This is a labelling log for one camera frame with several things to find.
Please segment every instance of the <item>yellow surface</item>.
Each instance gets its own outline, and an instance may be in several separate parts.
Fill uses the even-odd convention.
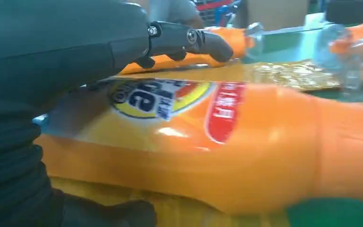
[[[258,62],[242,64],[238,60],[219,68],[178,68],[159,72],[118,75],[117,78],[156,78],[202,81],[234,81],[271,83],[292,87],[300,91],[339,87],[339,81],[330,73],[317,68],[310,60],[297,62]]]
[[[231,217],[188,198],[61,178],[51,178],[55,188],[104,205],[144,199],[154,204],[158,227],[290,227],[284,212]]]

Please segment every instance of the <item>person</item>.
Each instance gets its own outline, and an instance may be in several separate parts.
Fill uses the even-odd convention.
[[[129,0],[142,6],[150,21],[166,21],[190,26],[195,29],[204,28],[194,2],[190,0]]]

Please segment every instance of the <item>robotic finger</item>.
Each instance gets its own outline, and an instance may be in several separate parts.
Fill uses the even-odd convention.
[[[150,50],[136,63],[145,69],[152,68],[152,56],[165,54],[174,61],[181,61],[186,53],[209,54],[218,62],[227,62],[233,56],[233,49],[219,35],[188,26],[152,22],[148,28]]]

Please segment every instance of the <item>yellow circular logo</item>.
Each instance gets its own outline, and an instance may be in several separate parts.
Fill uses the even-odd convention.
[[[120,113],[140,119],[172,116],[198,103],[212,88],[211,82],[183,80],[119,80],[109,90],[112,106]]]

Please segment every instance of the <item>red object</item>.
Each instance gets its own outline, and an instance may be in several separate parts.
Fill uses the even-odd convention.
[[[234,0],[216,1],[216,2],[211,2],[211,3],[205,4],[205,5],[197,6],[197,9],[198,9],[198,11],[203,11],[203,10],[207,10],[207,9],[214,9],[214,8],[221,7],[222,5],[232,4],[233,2],[234,2]]]
[[[205,124],[207,135],[216,143],[225,143],[238,119],[238,107],[243,99],[245,83],[221,83],[208,110]]]

